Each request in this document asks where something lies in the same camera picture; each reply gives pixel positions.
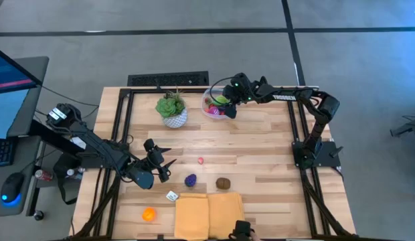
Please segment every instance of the small white box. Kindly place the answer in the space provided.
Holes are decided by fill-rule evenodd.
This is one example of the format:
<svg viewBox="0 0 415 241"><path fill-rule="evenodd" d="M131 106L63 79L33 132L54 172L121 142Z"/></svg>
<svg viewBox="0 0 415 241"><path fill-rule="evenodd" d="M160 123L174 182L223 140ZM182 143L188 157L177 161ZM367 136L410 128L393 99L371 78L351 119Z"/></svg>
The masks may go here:
<svg viewBox="0 0 415 241"><path fill-rule="evenodd" d="M169 191L169 193L166 195L167 199L171 200L171 201L176 201L176 199L178 199L178 195L172 191Z"/></svg>

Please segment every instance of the computer mouse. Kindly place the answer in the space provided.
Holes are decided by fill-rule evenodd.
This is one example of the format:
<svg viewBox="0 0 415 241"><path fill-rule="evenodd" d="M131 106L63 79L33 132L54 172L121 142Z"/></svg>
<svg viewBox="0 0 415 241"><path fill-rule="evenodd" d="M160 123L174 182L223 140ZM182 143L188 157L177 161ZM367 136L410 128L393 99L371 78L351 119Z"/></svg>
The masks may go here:
<svg viewBox="0 0 415 241"><path fill-rule="evenodd" d="M21 184L23 184L24 178L25 175L20 172L13 173L7 177L5 182L2 184L1 189L1 200L5 204L9 204L19 197Z"/></svg>

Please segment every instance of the orange ball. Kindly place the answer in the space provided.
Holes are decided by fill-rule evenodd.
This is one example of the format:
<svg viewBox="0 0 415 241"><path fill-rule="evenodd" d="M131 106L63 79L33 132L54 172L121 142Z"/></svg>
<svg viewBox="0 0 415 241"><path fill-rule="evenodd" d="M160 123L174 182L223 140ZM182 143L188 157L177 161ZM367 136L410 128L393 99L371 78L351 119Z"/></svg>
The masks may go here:
<svg viewBox="0 0 415 241"><path fill-rule="evenodd" d="M154 208L146 208L142 214L142 219L147 222L151 222L155 219L155 210Z"/></svg>

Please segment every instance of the wooden table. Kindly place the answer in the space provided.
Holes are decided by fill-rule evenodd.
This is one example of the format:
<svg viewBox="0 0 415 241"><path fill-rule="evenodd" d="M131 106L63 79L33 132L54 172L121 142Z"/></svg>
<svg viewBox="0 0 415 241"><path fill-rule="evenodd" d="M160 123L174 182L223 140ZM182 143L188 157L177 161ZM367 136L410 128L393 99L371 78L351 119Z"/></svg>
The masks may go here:
<svg viewBox="0 0 415 241"><path fill-rule="evenodd" d="M111 136L119 90L105 88L102 94L94 132L105 139ZM135 95L129 128L129 134L135 138L131 151L143 158L146 155L143 143L152 138L158 146L172 148L164 154L165 163L173 159L177 161L171 166L170 180L160 183L156 177L150 190L142 190L134 183L121 183L114 239L157 238L157 234L173 238L175 204L166 199L166 193L170 190L178 194L221 192L215 185L219 177L230 179L229 191L242 195L245 219L252 224L259 237L310 237L299 170L294 166L291 150L293 134L286 102L250 103L238 107L234 120L214 120L200 111L201 94L183 93L188 121L175 130L166 127L155 110L161 97L162 94ZM126 106L125 100L120 131ZM294 110L299 136L303 137L296 104ZM313 116L307 114L307 121L311 130L315 122ZM323 138L331 138L328 127ZM198 157L204 158L203 165L197 162ZM329 167L318 170L325 204L342 226L354 233L341 177ZM190 189L183 181L191 173L197 175L197 184ZM98 170L90 170L82 179L74 212L76 232L90 217L97 175ZM141 217L148 206L157 211L157 219L152 223L145 222ZM314 203L313 206L317 229L321 233L319 211ZM106 230L108 211L107 207L101 234Z"/></svg>

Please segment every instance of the orange cloth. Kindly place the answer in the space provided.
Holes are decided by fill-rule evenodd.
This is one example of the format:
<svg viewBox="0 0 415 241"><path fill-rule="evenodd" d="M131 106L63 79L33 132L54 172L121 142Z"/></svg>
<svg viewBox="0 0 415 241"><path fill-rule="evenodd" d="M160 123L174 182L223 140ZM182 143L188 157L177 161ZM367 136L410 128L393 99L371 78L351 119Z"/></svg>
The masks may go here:
<svg viewBox="0 0 415 241"><path fill-rule="evenodd" d="M207 240L209 204L204 193L181 193L176 200L175 238Z"/></svg>
<svg viewBox="0 0 415 241"><path fill-rule="evenodd" d="M209 238L227 239L237 220L245 220L239 193L209 194Z"/></svg>

